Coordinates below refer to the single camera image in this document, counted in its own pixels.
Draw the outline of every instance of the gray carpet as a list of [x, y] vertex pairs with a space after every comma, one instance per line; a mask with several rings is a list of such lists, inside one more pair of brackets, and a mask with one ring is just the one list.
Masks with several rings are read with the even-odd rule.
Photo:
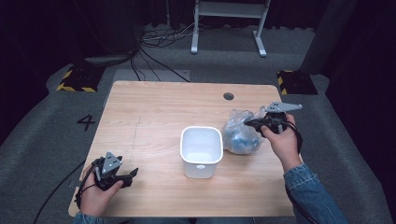
[[[276, 72], [298, 69], [314, 36], [310, 30], [264, 30], [268, 56], [260, 57], [248, 27], [240, 31], [206, 30], [200, 34], [196, 55], [190, 54], [191, 37], [163, 49], [144, 50], [177, 71], [188, 71], [191, 82], [271, 84]], [[160, 78], [180, 81], [159, 64], [147, 59]], [[153, 80], [147, 63], [137, 54], [136, 67]], [[111, 84], [134, 79], [130, 63], [108, 67], [98, 92], [56, 91], [66, 65], [50, 77], [49, 96], [33, 108], [0, 148], [0, 223], [31, 223], [52, 190], [87, 156]], [[380, 183], [356, 149], [324, 92], [329, 80], [312, 76], [318, 95], [282, 95], [282, 101], [301, 104], [292, 114], [304, 137], [305, 163], [334, 197], [350, 223], [392, 223]], [[87, 131], [79, 119], [92, 115]], [[67, 209], [74, 189], [69, 187], [79, 168], [59, 187], [37, 223], [71, 223]], [[126, 218], [106, 218], [120, 223]], [[257, 223], [294, 223], [293, 217], [258, 217]]]

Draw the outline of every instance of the person's left hand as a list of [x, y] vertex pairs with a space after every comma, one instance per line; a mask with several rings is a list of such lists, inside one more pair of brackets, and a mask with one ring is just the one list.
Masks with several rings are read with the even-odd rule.
[[[90, 167], [91, 166], [84, 170], [83, 176], [87, 174], [87, 172], [90, 170]], [[119, 191], [122, 184], [123, 182], [120, 180], [110, 189], [102, 191], [95, 185], [94, 173], [92, 171], [83, 187], [84, 189], [88, 189], [84, 190], [81, 194], [81, 205], [79, 207], [79, 212], [89, 216], [100, 217], [105, 212], [111, 199]]]

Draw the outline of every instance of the table top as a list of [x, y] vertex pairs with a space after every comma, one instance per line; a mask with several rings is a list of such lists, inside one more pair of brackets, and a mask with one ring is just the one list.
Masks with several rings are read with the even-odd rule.
[[[229, 92], [232, 100], [223, 94]], [[233, 109], [257, 112], [280, 97], [275, 86], [117, 81], [93, 139], [87, 162], [107, 151], [122, 156], [117, 175], [138, 167], [131, 187], [121, 189], [105, 217], [293, 216], [282, 165], [264, 139], [250, 155], [224, 150], [208, 179], [183, 173], [180, 137], [188, 126], [219, 130]], [[69, 214], [78, 208], [74, 196]]]

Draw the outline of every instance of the number 4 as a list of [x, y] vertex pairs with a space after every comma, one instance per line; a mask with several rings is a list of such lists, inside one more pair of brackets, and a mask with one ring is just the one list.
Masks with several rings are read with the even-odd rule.
[[90, 124], [95, 123], [95, 121], [92, 121], [92, 115], [87, 115], [87, 116], [85, 116], [84, 118], [79, 119], [79, 120], [77, 121], [77, 123], [85, 124], [85, 129], [84, 129], [84, 131], [87, 132], [88, 127], [90, 126]]

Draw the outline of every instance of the hole in table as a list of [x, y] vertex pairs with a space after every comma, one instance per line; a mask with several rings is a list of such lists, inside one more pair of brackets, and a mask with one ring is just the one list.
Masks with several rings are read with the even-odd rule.
[[226, 99], [226, 100], [228, 100], [228, 101], [233, 100], [233, 94], [230, 93], [230, 92], [224, 93], [224, 94], [223, 94], [223, 97], [224, 97], [224, 99]]

